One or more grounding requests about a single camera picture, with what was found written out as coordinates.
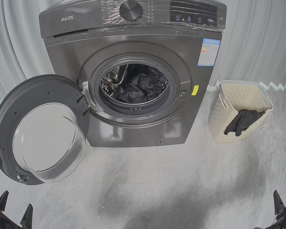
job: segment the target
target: qr code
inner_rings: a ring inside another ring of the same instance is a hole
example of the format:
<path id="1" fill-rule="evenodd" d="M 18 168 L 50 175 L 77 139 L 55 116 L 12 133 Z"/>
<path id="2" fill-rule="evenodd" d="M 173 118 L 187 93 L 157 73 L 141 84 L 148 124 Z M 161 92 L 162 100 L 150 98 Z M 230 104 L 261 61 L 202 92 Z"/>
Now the qr code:
<path id="1" fill-rule="evenodd" d="M 211 46 L 210 47 L 210 53 L 217 53 L 217 49 L 218 49 L 217 46 Z"/>

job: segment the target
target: yellow warning sticker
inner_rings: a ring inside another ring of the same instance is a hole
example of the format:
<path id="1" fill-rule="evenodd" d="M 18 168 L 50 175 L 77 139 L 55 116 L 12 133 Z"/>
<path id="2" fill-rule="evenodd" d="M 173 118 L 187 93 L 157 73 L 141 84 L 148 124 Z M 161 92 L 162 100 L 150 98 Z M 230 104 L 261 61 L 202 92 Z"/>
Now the yellow warning sticker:
<path id="1" fill-rule="evenodd" d="M 192 92 L 192 95 L 193 95 L 193 96 L 195 96 L 195 95 L 197 94 L 198 88 L 199 88 L 199 85 L 194 86 L 194 90 L 193 90 L 193 92 Z"/>

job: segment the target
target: marble floor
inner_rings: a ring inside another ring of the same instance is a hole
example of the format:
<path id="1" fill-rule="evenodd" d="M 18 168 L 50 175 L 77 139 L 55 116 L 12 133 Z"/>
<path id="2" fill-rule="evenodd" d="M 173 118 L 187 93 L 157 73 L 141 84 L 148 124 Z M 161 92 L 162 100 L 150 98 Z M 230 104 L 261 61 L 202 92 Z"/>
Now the marble floor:
<path id="1" fill-rule="evenodd" d="M 273 191 L 286 205 L 286 90 L 269 87 L 274 110 L 249 139 L 216 143 L 207 91 L 185 144 L 87 147 L 64 181 L 26 186 L 0 171 L 6 214 L 19 223 L 28 203 L 33 228 L 189 229 L 270 226 Z"/>

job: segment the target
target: washing machine door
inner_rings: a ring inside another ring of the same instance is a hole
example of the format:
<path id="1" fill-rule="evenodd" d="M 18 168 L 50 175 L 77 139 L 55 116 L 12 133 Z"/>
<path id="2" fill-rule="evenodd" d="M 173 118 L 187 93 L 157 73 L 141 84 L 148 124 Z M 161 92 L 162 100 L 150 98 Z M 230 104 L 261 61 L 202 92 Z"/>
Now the washing machine door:
<path id="1" fill-rule="evenodd" d="M 58 75 L 16 86 L 0 104 L 0 169 L 27 185 L 61 181 L 82 160 L 89 128 L 82 90 Z"/>

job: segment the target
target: white curtain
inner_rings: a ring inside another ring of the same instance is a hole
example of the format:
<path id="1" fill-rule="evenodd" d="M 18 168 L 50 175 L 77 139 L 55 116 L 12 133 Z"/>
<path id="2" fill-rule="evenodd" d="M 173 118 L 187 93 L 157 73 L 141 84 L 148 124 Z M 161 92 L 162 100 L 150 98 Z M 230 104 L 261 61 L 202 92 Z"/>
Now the white curtain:
<path id="1" fill-rule="evenodd" d="M 60 0 L 0 0 L 0 99 L 16 84 L 53 68 L 38 14 Z M 210 80 L 286 84 L 286 0 L 219 0 L 226 30 Z"/>

